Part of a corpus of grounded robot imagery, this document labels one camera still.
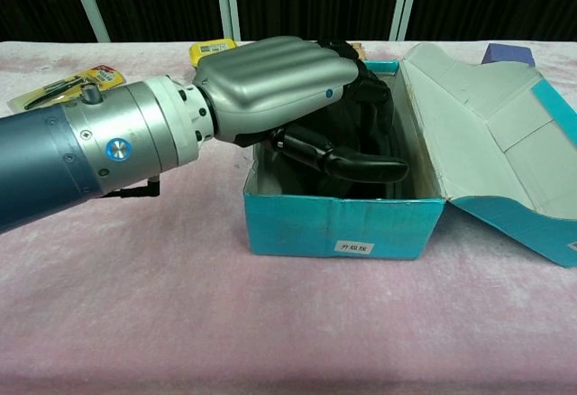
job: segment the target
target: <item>box flap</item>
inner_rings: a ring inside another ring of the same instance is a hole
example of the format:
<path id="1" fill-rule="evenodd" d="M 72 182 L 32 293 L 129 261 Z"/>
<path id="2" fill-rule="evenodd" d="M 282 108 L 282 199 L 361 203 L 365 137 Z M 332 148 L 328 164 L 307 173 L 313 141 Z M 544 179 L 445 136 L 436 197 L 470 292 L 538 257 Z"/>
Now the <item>box flap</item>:
<path id="1" fill-rule="evenodd" d="M 577 219 L 577 150 L 536 96 L 544 80 L 535 68 L 471 66 L 420 43 L 401 71 L 446 198 L 504 197 Z"/>

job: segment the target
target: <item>table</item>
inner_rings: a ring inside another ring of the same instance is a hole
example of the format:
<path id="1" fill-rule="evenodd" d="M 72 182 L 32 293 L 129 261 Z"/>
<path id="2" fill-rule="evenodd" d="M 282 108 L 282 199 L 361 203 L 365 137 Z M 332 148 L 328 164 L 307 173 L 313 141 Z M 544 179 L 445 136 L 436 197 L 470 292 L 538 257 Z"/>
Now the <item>table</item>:
<path id="1" fill-rule="evenodd" d="M 577 44 L 516 41 L 577 106 Z M 363 42 L 370 59 L 415 42 Z M 479 63 L 487 42 L 441 42 Z M 190 81 L 189 43 L 0 43 L 0 116 L 107 64 Z M 448 207 L 415 262 L 250 253 L 250 149 L 209 142 L 159 198 L 0 236 L 0 393 L 576 393 L 577 272 Z"/>

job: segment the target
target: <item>robotic hand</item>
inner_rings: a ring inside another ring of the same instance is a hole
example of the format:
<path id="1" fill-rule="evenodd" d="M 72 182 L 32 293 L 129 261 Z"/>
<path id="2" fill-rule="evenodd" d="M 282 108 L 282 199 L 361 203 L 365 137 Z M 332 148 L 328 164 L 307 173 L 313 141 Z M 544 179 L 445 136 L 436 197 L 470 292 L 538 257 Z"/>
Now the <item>robotic hand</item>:
<path id="1" fill-rule="evenodd" d="M 335 148 L 298 124 L 346 96 L 382 96 L 358 61 L 326 46 L 270 38 L 203 58 L 189 86 L 156 77 L 100 93 L 88 83 L 80 99 L 0 119 L 0 234 L 90 198 L 157 196 L 159 175 L 212 137 L 265 142 L 345 179 L 403 179 L 403 160 Z"/>

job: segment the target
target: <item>robotic arm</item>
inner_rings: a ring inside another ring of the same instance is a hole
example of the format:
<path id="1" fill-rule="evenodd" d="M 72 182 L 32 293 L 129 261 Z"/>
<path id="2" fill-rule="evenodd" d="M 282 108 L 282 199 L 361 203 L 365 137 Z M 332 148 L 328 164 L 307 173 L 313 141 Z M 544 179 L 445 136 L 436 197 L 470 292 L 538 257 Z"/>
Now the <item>robotic arm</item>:
<path id="1" fill-rule="evenodd" d="M 403 179 L 403 160 L 335 148 L 298 124 L 372 89 L 380 95 L 358 62 L 293 37 L 205 57 L 185 87 L 156 77 L 100 93 L 88 83 L 79 99 L 0 119 L 0 234 L 90 198 L 159 195 L 159 175 L 196 160 L 212 137 L 266 142 L 344 179 Z M 125 188 L 143 179 L 146 188 Z"/>

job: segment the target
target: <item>box lid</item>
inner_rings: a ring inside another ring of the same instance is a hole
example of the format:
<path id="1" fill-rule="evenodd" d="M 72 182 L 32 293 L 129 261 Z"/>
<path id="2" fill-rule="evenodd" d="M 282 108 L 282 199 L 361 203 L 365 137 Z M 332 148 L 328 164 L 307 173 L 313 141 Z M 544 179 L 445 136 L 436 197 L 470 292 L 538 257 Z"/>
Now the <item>box lid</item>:
<path id="1" fill-rule="evenodd" d="M 443 197 L 547 258 L 577 264 L 573 109 L 522 63 L 472 66 L 420 43 L 400 68 Z"/>

